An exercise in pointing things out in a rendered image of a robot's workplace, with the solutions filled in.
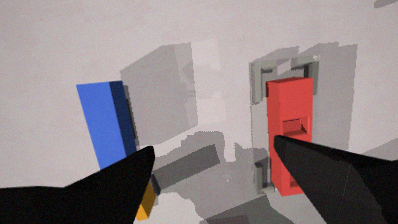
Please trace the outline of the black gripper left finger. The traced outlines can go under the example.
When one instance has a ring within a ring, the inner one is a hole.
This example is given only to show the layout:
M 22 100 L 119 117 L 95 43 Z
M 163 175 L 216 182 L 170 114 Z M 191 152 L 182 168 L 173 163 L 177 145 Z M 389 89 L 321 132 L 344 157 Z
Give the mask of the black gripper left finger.
M 0 188 L 0 224 L 133 224 L 154 161 L 146 146 L 65 187 Z

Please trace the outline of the blue bar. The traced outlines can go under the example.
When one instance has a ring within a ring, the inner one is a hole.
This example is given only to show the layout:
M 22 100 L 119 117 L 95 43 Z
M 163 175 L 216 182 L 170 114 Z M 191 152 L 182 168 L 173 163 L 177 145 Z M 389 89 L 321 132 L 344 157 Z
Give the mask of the blue bar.
M 100 170 L 137 152 L 122 81 L 76 84 Z

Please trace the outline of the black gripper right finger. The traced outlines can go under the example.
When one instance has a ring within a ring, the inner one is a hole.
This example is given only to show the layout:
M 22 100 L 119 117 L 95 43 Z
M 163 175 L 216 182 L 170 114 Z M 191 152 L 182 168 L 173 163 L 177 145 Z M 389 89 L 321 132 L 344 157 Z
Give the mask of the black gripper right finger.
M 327 224 L 398 224 L 398 160 L 282 135 L 274 150 Z

